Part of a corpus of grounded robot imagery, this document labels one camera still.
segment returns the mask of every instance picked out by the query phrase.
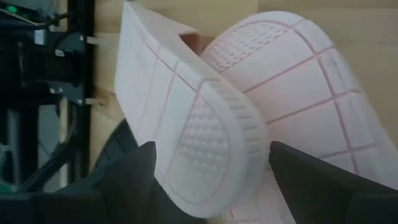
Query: shoe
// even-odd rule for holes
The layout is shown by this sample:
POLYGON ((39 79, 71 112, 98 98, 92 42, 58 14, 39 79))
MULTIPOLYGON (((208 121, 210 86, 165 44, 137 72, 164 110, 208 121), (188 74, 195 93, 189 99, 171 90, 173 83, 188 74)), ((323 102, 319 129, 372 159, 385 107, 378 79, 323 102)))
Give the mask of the shoe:
MULTIPOLYGON (((232 26, 201 58, 260 110, 271 141, 398 188, 397 149, 329 37, 289 12, 232 26)), ((271 170, 252 200, 224 214, 235 223, 294 223, 271 170)))
POLYGON ((155 177, 171 200, 208 218, 253 192, 269 142, 257 108, 195 54, 200 49, 196 30, 124 3, 119 104, 138 145, 156 142, 155 177))

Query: metal frame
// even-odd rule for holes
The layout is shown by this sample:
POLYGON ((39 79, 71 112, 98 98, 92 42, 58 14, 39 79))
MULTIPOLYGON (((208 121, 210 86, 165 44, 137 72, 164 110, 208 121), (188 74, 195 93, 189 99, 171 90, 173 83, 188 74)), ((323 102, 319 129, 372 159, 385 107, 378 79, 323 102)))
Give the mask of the metal frame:
POLYGON ((65 142, 59 143, 52 158, 27 179, 17 192, 41 191, 44 184, 66 163, 68 163, 68 182, 72 183, 86 177, 89 169, 90 113, 91 106, 85 99, 93 93, 93 46, 87 37, 93 36, 95 0, 69 0, 68 11, 78 11, 78 19, 68 21, 68 29, 79 26, 83 37, 83 51, 80 53, 82 67, 76 83, 49 82, 58 94, 66 97, 70 104, 70 128, 65 142))

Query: white shoe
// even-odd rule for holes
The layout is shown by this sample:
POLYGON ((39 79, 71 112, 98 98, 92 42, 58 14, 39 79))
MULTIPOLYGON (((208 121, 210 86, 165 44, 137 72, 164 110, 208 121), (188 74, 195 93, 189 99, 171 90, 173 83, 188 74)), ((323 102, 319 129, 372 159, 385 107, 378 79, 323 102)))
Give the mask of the white shoe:
POLYGON ((269 141, 257 108, 193 52, 199 40, 125 2, 115 90, 138 143, 156 142, 159 184, 184 212, 208 218, 253 192, 269 141))
MULTIPOLYGON (((328 36, 288 12, 251 16, 221 34, 202 59, 260 110, 270 139, 398 189, 398 154, 364 90, 328 36)), ((228 221, 294 223, 267 171, 228 221)))

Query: green light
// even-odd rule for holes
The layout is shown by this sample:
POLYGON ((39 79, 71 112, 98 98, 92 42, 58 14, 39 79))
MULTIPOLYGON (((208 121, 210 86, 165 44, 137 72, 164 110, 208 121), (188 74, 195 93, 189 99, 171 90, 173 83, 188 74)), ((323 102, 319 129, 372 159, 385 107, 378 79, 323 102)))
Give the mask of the green light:
POLYGON ((6 9, 10 12, 17 13, 18 9, 15 6, 7 6, 6 9))

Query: white shoe sole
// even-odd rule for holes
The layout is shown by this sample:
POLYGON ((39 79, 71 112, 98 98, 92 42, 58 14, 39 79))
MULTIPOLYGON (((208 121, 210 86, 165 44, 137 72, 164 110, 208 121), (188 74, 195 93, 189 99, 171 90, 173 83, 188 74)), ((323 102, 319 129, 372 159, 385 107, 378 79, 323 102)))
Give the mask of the white shoe sole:
MULTIPOLYGON (((271 141, 398 189, 396 148, 349 65, 313 22, 261 13, 221 34, 201 57, 259 108, 271 141)), ((272 174, 252 201, 225 217, 294 223, 272 174)))
POLYGON ((138 143, 156 142, 155 176, 171 200, 214 217, 257 186, 268 136, 257 108, 178 34, 196 32, 125 2, 115 90, 138 143))

